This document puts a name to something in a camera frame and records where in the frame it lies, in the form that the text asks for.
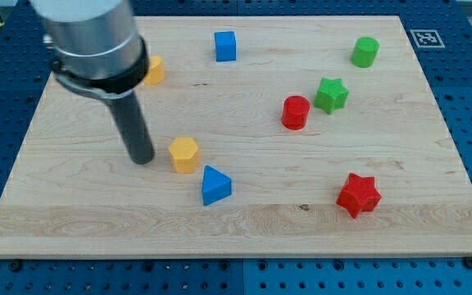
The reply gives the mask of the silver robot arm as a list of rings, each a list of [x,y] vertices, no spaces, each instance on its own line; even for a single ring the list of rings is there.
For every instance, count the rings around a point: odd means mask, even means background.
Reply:
[[[154,147],[135,87],[150,61],[128,0],[31,0],[55,52],[55,78],[65,89],[104,103],[131,161],[147,164]]]

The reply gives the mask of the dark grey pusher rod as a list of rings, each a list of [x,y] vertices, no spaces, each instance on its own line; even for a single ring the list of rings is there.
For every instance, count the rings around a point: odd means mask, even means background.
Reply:
[[[150,162],[155,156],[152,140],[134,91],[107,102],[130,160],[137,165]]]

